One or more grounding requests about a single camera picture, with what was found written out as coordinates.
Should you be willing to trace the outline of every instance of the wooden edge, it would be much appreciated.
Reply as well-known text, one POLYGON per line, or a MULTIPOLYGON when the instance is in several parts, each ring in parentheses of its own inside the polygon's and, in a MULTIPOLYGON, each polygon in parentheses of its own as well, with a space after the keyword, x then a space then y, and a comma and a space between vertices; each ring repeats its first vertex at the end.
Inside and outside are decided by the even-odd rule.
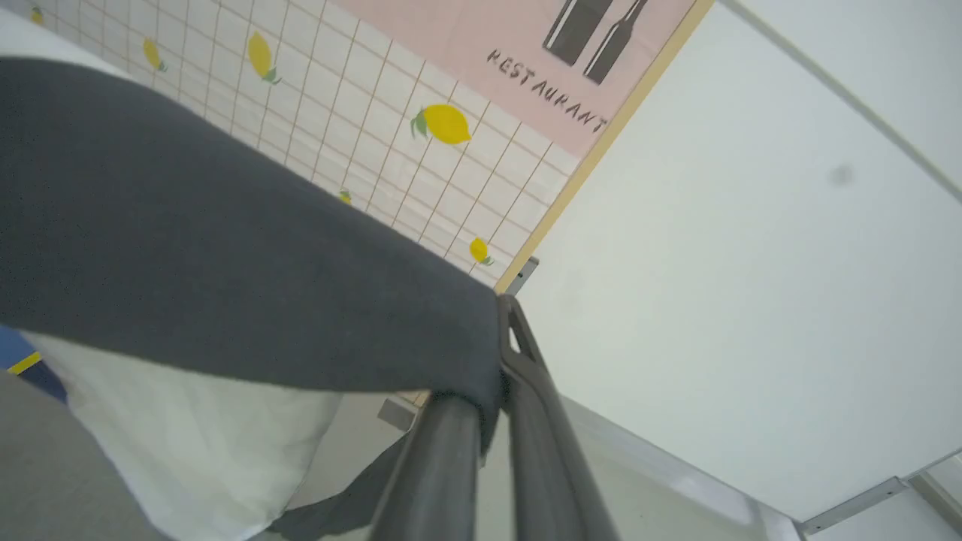
POLYGON ((561 213, 564 212, 569 203, 571 203, 574 195, 578 193, 581 186, 588 180, 588 176, 595 170, 598 162, 601 161, 605 152, 607 152, 608 148, 615 142, 615 138, 620 135, 621 130, 624 129, 628 120, 635 115, 635 111, 642 105, 642 101, 645 100, 648 93, 654 88, 655 83, 657 83, 658 79, 665 73, 671 61, 674 60, 678 51, 681 50, 681 46, 685 44, 688 37, 695 31, 698 23, 700 23, 701 19, 708 13, 708 9, 712 7, 714 2, 715 0, 695 0, 692 7, 688 9, 685 17, 681 19, 678 27, 674 30, 674 33, 671 34, 671 37, 668 39, 668 42, 665 43, 661 52, 658 53, 658 56, 655 57, 654 62, 648 67, 648 70, 642 76, 638 85, 635 86, 635 89, 628 95, 628 99, 626 99, 624 104, 621 105, 621 108, 618 109, 615 117, 612 118, 608 124, 608 128, 601 134, 601 137, 598 138, 598 141, 592 146, 592 149, 588 151, 588 155, 585 156, 585 159, 581 161, 578 169, 571 175, 568 184, 565 185, 561 193, 558 194, 557 199, 555 199, 554 203, 547 209, 544 218, 538 223, 538 226, 535 227, 531 236, 528 237, 527 242, 524 243, 524 246, 521 247, 518 255, 515 256, 511 265, 508 266, 508 270, 506 270, 501 278, 498 279, 497 283, 494 284, 494 290, 496 292, 501 294, 508 289, 512 280, 515 279, 515 276, 517 276, 521 270, 521 267, 524 266, 524 262, 534 254, 535 248, 544 240, 544 236, 547 235, 551 226, 554 225, 558 217, 561 216, 561 213))

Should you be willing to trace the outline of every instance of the bottle illustration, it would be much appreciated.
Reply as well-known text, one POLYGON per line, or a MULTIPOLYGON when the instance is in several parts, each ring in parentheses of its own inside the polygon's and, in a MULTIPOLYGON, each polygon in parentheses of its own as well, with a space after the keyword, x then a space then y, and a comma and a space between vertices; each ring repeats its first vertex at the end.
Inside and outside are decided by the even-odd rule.
POLYGON ((611 26, 608 34, 605 35, 592 60, 585 66, 585 77, 600 85, 604 78, 615 65, 624 46, 631 40, 631 30, 638 20, 638 14, 642 12, 647 0, 635 0, 628 8, 627 13, 611 26))
POLYGON ((611 2, 612 0, 565 0, 565 5, 554 19, 551 30, 544 37, 542 47, 561 62, 574 65, 611 2))

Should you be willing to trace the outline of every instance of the metal bar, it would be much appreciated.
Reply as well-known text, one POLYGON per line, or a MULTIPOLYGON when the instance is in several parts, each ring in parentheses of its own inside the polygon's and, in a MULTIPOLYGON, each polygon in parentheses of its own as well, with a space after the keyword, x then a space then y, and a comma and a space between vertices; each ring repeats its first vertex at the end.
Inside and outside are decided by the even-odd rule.
POLYGON ((518 541, 617 541, 614 523, 544 365, 511 296, 499 298, 501 355, 509 379, 511 458, 518 541), (520 352, 512 349, 514 332, 520 352))
POLYGON ((836 524, 861 513, 873 505, 882 503, 895 494, 905 490, 906 486, 898 477, 892 477, 878 484, 862 494, 828 509, 824 513, 812 517, 801 523, 798 529, 805 535, 813 535, 835 526, 836 524))
POLYGON ((929 474, 921 473, 909 479, 908 484, 962 537, 962 504, 957 502, 939 481, 929 474))
POLYGON ((472 541, 481 428, 464 399, 433 395, 408 434, 371 541, 472 541))

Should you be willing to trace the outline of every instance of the white tile backdrop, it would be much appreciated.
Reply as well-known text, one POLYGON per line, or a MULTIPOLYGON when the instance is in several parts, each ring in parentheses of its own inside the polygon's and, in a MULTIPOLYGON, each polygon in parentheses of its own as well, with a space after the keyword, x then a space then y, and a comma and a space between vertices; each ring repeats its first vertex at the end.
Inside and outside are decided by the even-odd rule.
POLYGON ((177 100, 238 140, 493 286, 580 157, 324 0, 0 0, 177 100), (256 74, 260 32, 280 84, 256 74), (159 46, 166 72, 143 54, 159 46), (450 103, 471 140, 418 135, 422 107, 450 103), (475 238, 494 263, 477 265, 475 238))

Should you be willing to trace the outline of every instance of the lemon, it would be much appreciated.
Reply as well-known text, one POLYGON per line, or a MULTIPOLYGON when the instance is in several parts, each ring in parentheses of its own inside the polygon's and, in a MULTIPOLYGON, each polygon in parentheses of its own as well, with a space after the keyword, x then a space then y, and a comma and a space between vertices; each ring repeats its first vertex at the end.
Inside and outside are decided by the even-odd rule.
POLYGON ((481 265, 487 267, 494 263, 494 259, 488 256, 488 245, 484 244, 484 241, 481 239, 471 241, 469 248, 471 250, 471 257, 481 265))
POLYGON ((468 119, 456 107, 446 103, 421 109, 420 113, 411 119, 412 137, 415 129, 424 137, 427 137, 427 131, 431 130, 431 135, 447 144, 457 144, 471 139, 471 133, 468 132, 468 119))
POLYGON ((250 41, 247 42, 247 58, 250 59, 250 64, 254 66, 254 71, 261 79, 271 85, 281 82, 277 78, 277 66, 270 67, 270 45, 267 44, 260 32, 254 32, 250 41))
POLYGON ((161 53, 157 50, 157 43, 154 43, 149 38, 143 39, 143 56, 147 57, 147 61, 154 69, 167 71, 166 64, 161 60, 161 53))

